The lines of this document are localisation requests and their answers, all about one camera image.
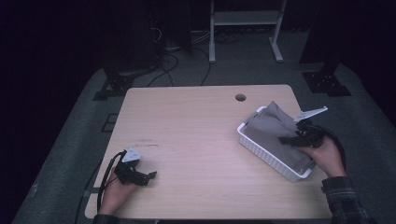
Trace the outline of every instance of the black cable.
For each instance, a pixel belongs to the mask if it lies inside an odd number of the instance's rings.
[[[106,168],[105,175],[103,176],[103,179],[102,179],[102,184],[100,185],[100,188],[99,188],[98,199],[96,201],[96,206],[97,206],[98,211],[99,211],[100,206],[102,205],[102,195],[103,195],[103,191],[105,190],[105,187],[106,187],[108,174],[111,171],[111,167],[113,167],[114,160],[120,155],[122,155],[122,152],[117,153],[117,155],[114,156],[113,159],[110,160],[110,163],[108,164],[108,166]]]
[[[169,70],[166,70],[164,67],[163,67],[163,64],[161,65],[161,69],[166,73],[166,75],[168,75],[168,77],[169,77],[169,83],[166,85],[166,87],[168,87],[169,85],[172,85],[173,86],[173,78],[172,78],[172,76],[169,74]]]
[[[85,191],[87,190],[88,186],[90,185],[91,180],[92,180],[92,178],[93,178],[93,175],[94,175],[94,174],[96,173],[96,171],[99,169],[101,163],[102,163],[102,161],[99,161],[99,163],[96,165],[95,169],[93,170],[93,172],[92,172],[90,178],[88,179],[87,184],[85,184],[84,193],[85,193]],[[82,194],[82,195],[80,196],[80,198],[79,198],[78,209],[77,209],[76,217],[75,217],[75,223],[76,223],[76,224],[78,223],[79,210],[81,209],[81,204],[82,204],[82,200],[83,200],[83,199],[84,199],[84,194]]]
[[[237,43],[237,42],[242,41],[242,40],[245,39],[245,35],[244,34],[240,34],[240,35],[241,35],[241,37],[238,37],[236,35],[230,35],[230,34],[218,34],[215,37],[215,42],[217,44],[231,45],[231,44]],[[220,41],[219,40],[219,36],[223,37],[224,40]]]
[[[178,65],[178,58],[177,58],[176,56],[174,56],[174,55],[171,55],[171,54],[166,54],[166,56],[170,56],[170,57],[174,58],[174,59],[176,60],[175,65],[173,65],[169,70],[165,70],[165,72],[159,74],[159,75],[156,76],[154,79],[152,79],[152,80],[150,81],[150,83],[147,85],[147,87],[149,87],[155,80],[157,80],[159,77],[161,77],[161,76],[163,76],[163,75],[168,74],[168,76],[170,77],[169,72],[172,71],[172,70],[174,70],[174,69],[177,67],[177,65]]]
[[[332,131],[330,131],[329,129],[323,128],[323,127],[318,126],[318,125],[315,125],[315,126],[314,125],[305,125],[305,127],[318,130],[318,131],[324,133],[324,135],[327,135],[330,139],[332,139],[334,141],[335,145],[338,148],[338,151],[340,152],[341,161],[343,163],[344,169],[346,170],[347,169],[347,157],[346,157],[346,153],[345,153],[344,147],[341,144],[341,142],[338,139],[338,137]]]
[[[107,188],[107,186],[108,186],[109,184],[111,184],[113,181],[115,181],[115,180],[118,179],[118,178],[119,178],[119,177],[116,176],[114,179],[108,181],[108,183],[105,185],[105,188]]]
[[[206,81],[207,77],[209,76],[210,69],[211,69],[211,63],[209,61],[209,55],[207,55],[207,53],[204,50],[202,50],[202,49],[198,49],[198,48],[192,48],[192,49],[196,49],[196,50],[201,51],[206,56],[208,64],[209,64],[209,66],[207,67],[207,72],[206,72],[206,75],[204,77],[204,80],[202,80],[202,82],[200,84],[200,86],[204,86],[204,82]]]

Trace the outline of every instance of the gray cloth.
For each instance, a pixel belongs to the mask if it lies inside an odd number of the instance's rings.
[[[281,145],[278,139],[297,136],[295,131],[296,122],[271,102],[262,113],[248,120],[245,135],[300,174],[311,163],[311,157],[290,145]]]

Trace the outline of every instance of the gray carpet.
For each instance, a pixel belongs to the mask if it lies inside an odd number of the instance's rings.
[[[347,172],[367,210],[380,224],[396,223],[395,128],[368,95],[357,75],[343,65],[335,74],[352,96],[329,97],[324,93],[311,93],[302,72],[317,70],[320,64],[298,64],[307,33],[280,34],[278,44],[283,63],[275,61],[268,43],[269,35],[245,35],[244,40],[230,45],[217,44],[217,62],[210,65],[204,85],[288,84],[302,110],[329,107],[313,121],[340,138],[346,149]],[[208,50],[207,43],[195,47]],[[177,67],[169,72],[172,79],[164,75],[150,86],[199,86],[209,68],[206,55],[198,49],[192,54],[178,51],[172,55],[178,58]],[[165,56],[163,66],[169,69],[175,62],[175,58]],[[162,72],[159,68],[137,78],[134,88],[146,87]],[[86,185],[92,185],[92,181],[89,183],[91,175],[102,159],[111,135],[102,132],[103,125],[109,114],[120,111],[123,100],[122,97],[92,100],[105,80],[103,70],[92,75],[42,166],[36,180],[36,192],[28,195],[14,223],[74,223],[76,215],[78,223],[91,223],[84,217],[88,198],[82,197],[81,207],[78,205]],[[330,223],[329,220],[272,221],[275,224]]]

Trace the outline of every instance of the metal stand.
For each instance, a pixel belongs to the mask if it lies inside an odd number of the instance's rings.
[[[105,101],[108,97],[125,96],[126,92],[132,88],[136,77],[151,73],[157,67],[157,65],[152,65],[146,69],[138,69],[108,52],[102,58],[102,66],[107,79],[102,89],[93,97],[94,101]]]
[[[339,58],[334,53],[318,72],[303,72],[304,79],[312,93],[327,93],[329,96],[350,96],[346,86],[341,85],[334,75]]]
[[[283,0],[279,10],[271,11],[226,11],[215,12],[214,0],[210,6],[210,41],[209,41],[209,61],[216,61],[215,52],[215,26],[218,25],[263,25],[274,24],[276,26],[274,36],[271,36],[270,44],[278,63],[283,62],[283,57],[277,46],[277,37],[282,24],[287,0]]]

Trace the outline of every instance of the sleeve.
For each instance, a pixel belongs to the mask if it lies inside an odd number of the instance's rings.
[[[374,224],[375,221],[362,207],[359,196],[346,176],[337,176],[322,181],[329,208],[332,211],[332,224]]]
[[[92,224],[120,224],[120,219],[113,216],[96,215]]]

